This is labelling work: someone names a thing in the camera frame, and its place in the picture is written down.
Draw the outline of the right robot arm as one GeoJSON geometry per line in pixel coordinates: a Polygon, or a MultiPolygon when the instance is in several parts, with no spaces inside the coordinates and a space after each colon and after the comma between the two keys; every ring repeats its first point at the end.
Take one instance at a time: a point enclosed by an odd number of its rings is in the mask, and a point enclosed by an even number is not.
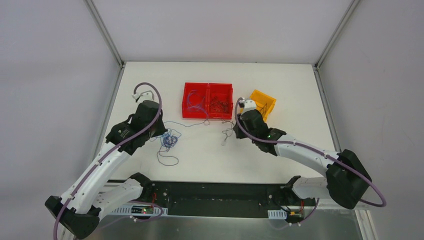
{"type": "Polygon", "coordinates": [[[233,131],[238,139],[250,139],[262,152],[287,158],[313,169],[319,177],[293,176],[284,187],[284,200],[296,205],[303,199],[331,199],[345,209],[363,202],[372,178],[349,149],[326,151],[302,141],[278,128],[268,127],[256,109],[238,113],[233,131]]]}

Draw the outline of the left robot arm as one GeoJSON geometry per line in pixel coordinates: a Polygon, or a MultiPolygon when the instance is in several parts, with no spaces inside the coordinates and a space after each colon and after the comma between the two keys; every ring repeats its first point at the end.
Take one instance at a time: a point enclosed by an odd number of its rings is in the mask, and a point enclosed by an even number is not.
{"type": "Polygon", "coordinates": [[[53,239],[58,239],[59,226],[84,239],[122,204],[135,199],[149,201],[152,181],[139,172],[112,190],[100,190],[137,149],[165,132],[161,101],[138,99],[135,113],[111,128],[99,153],[75,183],[60,196],[51,195],[46,200],[44,205],[55,218],[53,239]]]}

